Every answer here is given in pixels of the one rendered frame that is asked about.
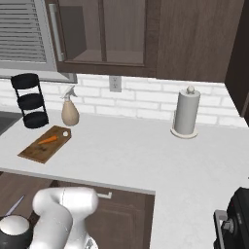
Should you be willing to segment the orange carrot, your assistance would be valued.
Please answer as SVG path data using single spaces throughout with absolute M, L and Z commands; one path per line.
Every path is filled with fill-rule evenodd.
M 54 141 L 56 141 L 56 140 L 57 140 L 57 136 L 56 136 L 56 135 L 53 135 L 53 136 L 51 136 L 51 137 L 49 137 L 49 138 L 46 138 L 46 139 L 44 139 L 44 140 L 42 140 L 42 141 L 39 141 L 39 142 L 38 142 L 38 145 L 48 144 L 48 143 L 54 142 Z

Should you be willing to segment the brown wooden cutting board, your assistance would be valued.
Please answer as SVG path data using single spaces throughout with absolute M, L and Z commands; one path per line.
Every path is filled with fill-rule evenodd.
M 49 138 L 53 135 L 57 136 L 57 140 L 48 144 L 38 145 L 39 141 Z M 54 125 L 43 135 L 37 138 L 33 143 L 21 151 L 18 156 L 34 160 L 40 163 L 46 163 L 66 142 L 71 139 L 71 129 Z

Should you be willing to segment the thin grey tool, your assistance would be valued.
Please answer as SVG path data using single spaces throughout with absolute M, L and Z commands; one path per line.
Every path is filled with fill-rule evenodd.
M 14 210 L 19 206 L 19 204 L 22 202 L 22 200 L 24 199 L 25 196 L 22 196 L 9 210 L 8 212 L 5 214 L 5 216 L 9 216 L 11 215 Z

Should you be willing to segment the beige spray bottle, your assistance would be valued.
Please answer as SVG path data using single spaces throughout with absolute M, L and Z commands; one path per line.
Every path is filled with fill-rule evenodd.
M 74 86 L 69 87 L 61 96 L 64 100 L 61 117 L 62 121 L 68 126 L 76 125 L 80 120 L 80 114 L 72 102 L 71 96 L 76 96 Z

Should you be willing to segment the white paper towel holder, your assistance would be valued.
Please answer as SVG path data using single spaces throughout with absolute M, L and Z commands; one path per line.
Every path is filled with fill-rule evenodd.
M 200 92 L 193 86 L 181 89 L 174 111 L 171 133 L 182 139 L 191 139 L 197 136 L 196 115 L 200 100 Z

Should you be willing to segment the brown glass cupboard door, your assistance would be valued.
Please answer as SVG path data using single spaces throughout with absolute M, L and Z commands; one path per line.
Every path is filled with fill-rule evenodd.
M 57 60 L 49 4 L 64 60 Z M 161 0 L 45 0 L 58 71 L 154 77 Z

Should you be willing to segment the black three-tier stand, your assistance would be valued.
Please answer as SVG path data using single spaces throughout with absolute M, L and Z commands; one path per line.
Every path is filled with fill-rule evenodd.
M 17 95 L 18 107 L 22 113 L 24 126 L 27 128 L 39 128 L 49 123 L 44 97 L 37 74 L 25 73 L 11 78 L 12 86 Z M 38 93 L 19 95 L 20 89 L 38 88 Z

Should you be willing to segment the brown lower cabinet front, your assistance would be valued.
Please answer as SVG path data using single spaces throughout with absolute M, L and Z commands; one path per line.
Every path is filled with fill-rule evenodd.
M 132 191 L 53 180 L 52 187 L 87 187 L 98 194 L 96 211 L 86 218 L 89 235 L 98 249 L 150 249 L 155 196 Z

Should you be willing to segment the brown wooden cupboard door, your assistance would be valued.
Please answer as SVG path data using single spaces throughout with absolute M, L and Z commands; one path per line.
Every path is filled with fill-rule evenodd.
M 157 77 L 222 83 L 245 0 L 161 0 Z

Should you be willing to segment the dark brown tall cabinet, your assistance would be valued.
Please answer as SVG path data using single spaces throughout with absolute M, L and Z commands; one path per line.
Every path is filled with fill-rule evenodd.
M 239 115 L 249 118 L 249 0 L 244 0 L 225 85 Z

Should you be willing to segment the grey window blinds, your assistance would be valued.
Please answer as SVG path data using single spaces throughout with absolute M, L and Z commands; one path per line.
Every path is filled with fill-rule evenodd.
M 76 84 L 59 72 L 45 0 L 0 0 L 0 78 L 35 73 L 41 81 Z

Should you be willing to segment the black countertop appliance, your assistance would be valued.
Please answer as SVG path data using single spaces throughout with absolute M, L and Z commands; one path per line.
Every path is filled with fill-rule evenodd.
M 239 187 L 227 210 L 216 210 L 213 219 L 214 249 L 249 249 L 249 189 Z

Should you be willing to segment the white wall outlet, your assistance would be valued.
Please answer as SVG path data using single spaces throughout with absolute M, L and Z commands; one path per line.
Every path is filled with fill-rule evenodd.
M 110 91 L 121 92 L 122 91 L 122 77 L 110 76 L 109 77 Z

